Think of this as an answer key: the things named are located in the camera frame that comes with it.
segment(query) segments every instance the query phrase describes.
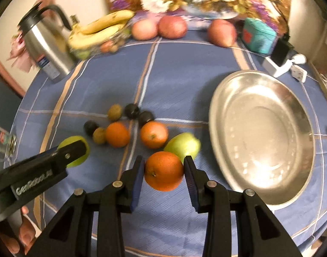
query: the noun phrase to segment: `teal container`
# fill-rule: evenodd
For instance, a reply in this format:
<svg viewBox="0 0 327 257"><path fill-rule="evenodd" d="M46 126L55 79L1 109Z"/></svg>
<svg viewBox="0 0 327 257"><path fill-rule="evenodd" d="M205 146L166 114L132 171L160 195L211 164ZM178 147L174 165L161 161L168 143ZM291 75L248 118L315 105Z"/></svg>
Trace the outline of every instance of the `teal container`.
<svg viewBox="0 0 327 257"><path fill-rule="evenodd" d="M244 21L242 41L252 52L268 54L276 39L276 32L259 19L247 17Z"/></svg>

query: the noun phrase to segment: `metal bolt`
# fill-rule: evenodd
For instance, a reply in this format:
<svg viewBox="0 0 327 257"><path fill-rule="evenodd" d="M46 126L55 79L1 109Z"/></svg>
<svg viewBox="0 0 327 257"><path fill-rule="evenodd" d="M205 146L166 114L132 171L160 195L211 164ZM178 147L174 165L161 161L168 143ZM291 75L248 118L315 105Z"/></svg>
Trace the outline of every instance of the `metal bolt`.
<svg viewBox="0 0 327 257"><path fill-rule="evenodd" d="M77 188L77 189L74 190L73 193L74 193L75 196L80 196L80 195L82 195L84 193L84 190L82 188Z"/></svg>
<svg viewBox="0 0 327 257"><path fill-rule="evenodd" d="M251 190L250 188L248 188L246 190L246 195L248 195L248 196L254 196L255 195L255 192L253 190Z"/></svg>
<svg viewBox="0 0 327 257"><path fill-rule="evenodd" d="M216 187L216 185L217 185L217 182L215 182L215 181L208 181L207 182L208 187Z"/></svg>
<svg viewBox="0 0 327 257"><path fill-rule="evenodd" d="M123 185L123 183L121 181L114 181L112 183L113 187L121 187Z"/></svg>

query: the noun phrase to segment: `orange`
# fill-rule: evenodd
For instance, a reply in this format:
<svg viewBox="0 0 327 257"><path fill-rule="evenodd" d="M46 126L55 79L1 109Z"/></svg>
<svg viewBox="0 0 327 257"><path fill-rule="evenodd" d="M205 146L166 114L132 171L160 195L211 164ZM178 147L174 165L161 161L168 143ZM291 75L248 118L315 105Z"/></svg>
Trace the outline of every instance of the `orange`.
<svg viewBox="0 0 327 257"><path fill-rule="evenodd" d="M141 140L150 149L158 149L168 139L168 129L159 122L148 122L141 128Z"/></svg>
<svg viewBox="0 0 327 257"><path fill-rule="evenodd" d="M147 159L144 179L155 190L174 190L183 179L183 164L174 153L156 152Z"/></svg>
<svg viewBox="0 0 327 257"><path fill-rule="evenodd" d="M130 141L129 131L121 122L111 123L105 130L105 139L113 147L120 148Z"/></svg>

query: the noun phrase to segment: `white wall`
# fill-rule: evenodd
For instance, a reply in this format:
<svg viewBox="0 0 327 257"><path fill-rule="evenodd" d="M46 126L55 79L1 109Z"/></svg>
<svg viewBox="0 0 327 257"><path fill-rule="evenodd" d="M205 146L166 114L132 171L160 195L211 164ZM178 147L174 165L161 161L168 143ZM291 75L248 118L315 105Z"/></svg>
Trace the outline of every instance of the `white wall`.
<svg viewBox="0 0 327 257"><path fill-rule="evenodd" d="M27 90L34 79L38 68L31 69L25 73L15 67L11 67L14 60L7 61L13 35L17 33L17 24L28 10L31 9L36 0L12 0L0 18L0 61L10 75ZM67 17L76 14L81 23L88 24L107 13L105 0L56 0Z"/></svg>
<svg viewBox="0 0 327 257"><path fill-rule="evenodd" d="M24 73L12 68L6 61L10 52L11 37L17 33L17 24L36 0L13 0L0 18L0 61L11 76L27 90L38 69ZM81 23L87 24L107 13L105 0L56 0L66 15L76 14ZM300 53L310 57L313 47L324 29L320 10L313 0L292 0L289 20L290 42Z"/></svg>

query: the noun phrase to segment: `black cable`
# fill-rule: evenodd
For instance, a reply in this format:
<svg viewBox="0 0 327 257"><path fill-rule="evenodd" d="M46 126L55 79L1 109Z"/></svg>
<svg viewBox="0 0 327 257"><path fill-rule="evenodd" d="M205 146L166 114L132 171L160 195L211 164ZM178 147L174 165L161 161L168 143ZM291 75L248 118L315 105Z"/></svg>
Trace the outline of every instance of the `black cable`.
<svg viewBox="0 0 327 257"><path fill-rule="evenodd" d="M283 36L283 38L284 39L289 39L289 25L288 25L288 20L286 19L286 17L284 16L284 14L282 13L282 11L279 9L279 7L276 5L276 2L278 1L278 0L269 0L271 3L272 3L272 5L273 5L273 7L276 9L276 11L281 15L281 17L283 18L283 20L284 20L284 22L286 23L286 25L287 25L287 32L284 34L284 36Z"/></svg>

